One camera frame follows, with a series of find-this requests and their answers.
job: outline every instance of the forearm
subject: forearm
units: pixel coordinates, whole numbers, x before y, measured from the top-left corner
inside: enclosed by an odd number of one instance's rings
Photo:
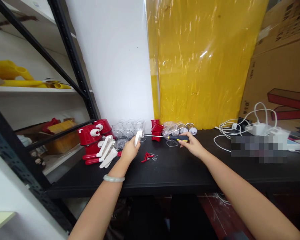
[[[108,176],[124,177],[128,167],[129,162],[120,158],[108,173]],[[122,182],[103,181],[79,217],[69,240],[103,239],[121,188]]]
[[[208,151],[200,159],[256,239],[300,239],[298,229],[251,184]]]

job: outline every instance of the yellow plastic sheet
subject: yellow plastic sheet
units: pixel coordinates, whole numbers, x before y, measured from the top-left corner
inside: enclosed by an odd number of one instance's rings
[[[146,0],[156,118],[211,129],[238,117],[267,3]]]

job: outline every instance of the black desk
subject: black desk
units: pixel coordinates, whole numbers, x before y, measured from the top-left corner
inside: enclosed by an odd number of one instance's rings
[[[300,153],[288,152],[287,164],[259,164],[250,158],[233,158],[230,152],[217,147],[213,138],[217,129],[198,131],[195,136],[201,144],[259,191],[300,192]],[[230,149],[226,137],[217,138],[218,144]],[[145,152],[158,155],[157,161],[141,163]],[[78,162],[48,191],[51,198],[91,197],[119,158],[108,168],[99,164]],[[128,195],[169,195],[177,193],[205,193],[219,191],[206,166],[186,148],[168,147],[165,139],[141,143],[137,157],[132,161],[121,191]]]

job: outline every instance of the brown box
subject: brown box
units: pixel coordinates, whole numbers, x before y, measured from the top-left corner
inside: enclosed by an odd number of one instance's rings
[[[263,102],[276,111],[278,126],[300,133],[300,0],[278,3],[266,13],[262,26],[271,27],[259,35],[263,38],[251,59],[239,117]],[[257,114],[265,123],[264,111]],[[273,126],[274,114],[268,115]],[[247,119],[256,121],[253,113]]]
[[[17,135],[25,135],[29,137],[32,142],[41,141],[46,138],[51,137],[50,134],[46,134],[41,132],[42,127],[45,123],[40,123],[34,126],[30,126],[28,128],[22,129],[20,131],[16,131]],[[47,148],[48,155],[61,154],[69,151],[71,148],[75,147],[80,143],[79,135],[77,131],[73,131],[68,133],[67,135],[58,138],[50,143],[45,144]]]

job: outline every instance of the metal shelf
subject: metal shelf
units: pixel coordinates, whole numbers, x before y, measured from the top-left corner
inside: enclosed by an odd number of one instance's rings
[[[18,3],[22,4],[21,1],[15,2],[8,0],[8,3]],[[0,96],[12,96],[12,95],[22,95],[22,96],[33,96],[37,94],[73,94],[77,92],[83,99],[86,106],[87,112],[89,114],[90,120],[72,127],[61,133],[52,135],[48,139],[42,140],[31,144],[30,146],[24,147],[20,142],[13,129],[3,117],[0,112],[0,156],[9,165],[9,167],[15,172],[15,174],[29,187],[32,194],[41,202],[41,204],[47,209],[47,211],[56,219],[56,221],[64,228],[65,231],[70,232],[76,223],[76,219],[70,210],[66,207],[61,199],[51,199],[47,195],[47,190],[52,187],[51,183],[46,178],[46,174],[52,171],[53,168],[60,165],[62,162],[66,161],[70,155],[74,155],[78,152],[81,147],[77,146],[72,149],[69,153],[61,155],[59,158],[51,156],[51,161],[55,164],[48,166],[47,169],[42,172],[40,168],[31,158],[29,151],[36,149],[48,142],[51,142],[57,138],[60,138],[72,131],[91,124],[97,120],[96,107],[92,101],[91,94],[89,90],[86,78],[84,76],[80,59],[76,50],[78,44],[73,41],[73,34],[71,34],[66,16],[63,12],[60,0],[48,0],[48,3],[53,13],[54,20],[45,17],[43,14],[37,12],[34,13],[35,16],[40,21],[45,22],[45,24],[51,24],[56,31],[55,25],[59,30],[59,37],[61,37],[63,42],[63,47],[67,53],[73,72],[75,73],[76,83],[73,81],[68,74],[61,68],[61,66],[52,58],[52,56],[46,51],[46,49],[38,42],[38,40],[29,32],[29,30],[20,22],[20,20],[14,15],[14,13],[9,10],[9,8],[0,0],[0,12],[1,14],[10,22],[10,27],[14,27],[14,31],[18,32],[18,35],[26,39],[41,56],[47,60],[47,62],[64,78],[68,84],[73,89],[44,89],[44,88],[22,88],[22,87],[0,87]],[[33,11],[33,9],[27,8],[25,6],[25,14],[27,11]]]

